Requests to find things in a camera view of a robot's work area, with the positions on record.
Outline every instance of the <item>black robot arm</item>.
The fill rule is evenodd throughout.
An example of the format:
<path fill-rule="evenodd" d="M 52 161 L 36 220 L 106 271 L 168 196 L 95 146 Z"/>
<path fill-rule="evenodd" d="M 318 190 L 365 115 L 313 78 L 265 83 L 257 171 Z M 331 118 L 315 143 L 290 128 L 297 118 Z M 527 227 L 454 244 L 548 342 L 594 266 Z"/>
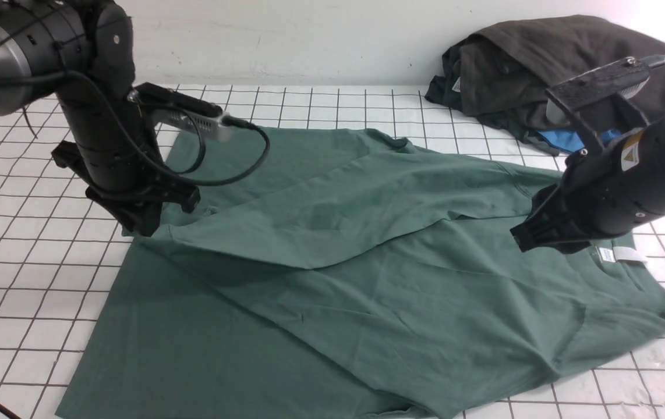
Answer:
<path fill-rule="evenodd" d="M 55 94 L 75 143 L 63 141 L 53 159 L 87 185 L 97 202 L 126 230 L 151 236 L 162 205 L 192 212 L 199 186 L 220 186 L 252 173 L 268 154 L 268 137 L 249 122 L 153 84 L 133 87 L 133 27 L 112 0 L 0 0 L 0 116 Z M 186 172 L 167 168 L 155 125 L 199 135 L 200 153 Z M 203 140 L 227 141 L 231 128 L 258 131 L 266 149 L 236 177 L 196 181 L 182 175 L 199 167 Z"/>
<path fill-rule="evenodd" d="M 565 117 L 585 148 L 567 158 L 561 182 L 537 193 L 532 214 L 511 230 L 522 251 L 572 254 L 665 216 L 665 117 L 649 124 L 628 100 L 664 64 L 665 55 L 620 59 L 548 89 L 548 117 Z M 611 129 L 624 134 L 604 146 L 602 133 Z"/>

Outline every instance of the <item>white label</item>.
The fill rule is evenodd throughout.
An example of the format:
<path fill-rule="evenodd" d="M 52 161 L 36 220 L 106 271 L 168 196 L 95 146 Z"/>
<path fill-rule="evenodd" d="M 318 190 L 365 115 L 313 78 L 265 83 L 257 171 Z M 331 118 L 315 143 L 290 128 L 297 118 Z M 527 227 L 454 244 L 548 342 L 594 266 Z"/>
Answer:
<path fill-rule="evenodd" d="M 648 263 L 649 258 L 645 257 L 636 249 L 632 247 L 613 247 L 614 257 L 617 260 L 627 260 L 629 262 Z"/>
<path fill-rule="evenodd" d="M 599 257 L 601 257 L 603 261 L 612 262 L 612 263 L 617 262 L 617 259 L 615 259 L 614 252 L 612 252 L 612 249 L 606 249 L 604 247 L 597 247 L 597 249 L 599 250 Z"/>

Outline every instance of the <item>warning label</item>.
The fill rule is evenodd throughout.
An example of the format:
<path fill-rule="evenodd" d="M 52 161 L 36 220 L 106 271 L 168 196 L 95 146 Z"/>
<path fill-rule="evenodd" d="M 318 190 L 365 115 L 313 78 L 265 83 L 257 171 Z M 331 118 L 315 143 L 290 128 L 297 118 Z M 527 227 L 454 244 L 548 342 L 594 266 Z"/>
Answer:
<path fill-rule="evenodd" d="M 625 142 L 625 147 L 622 149 L 622 155 L 620 156 L 620 167 L 622 167 L 623 172 L 633 169 L 633 167 L 636 167 L 641 162 L 639 146 L 641 145 L 642 136 L 643 131 L 634 133 Z"/>

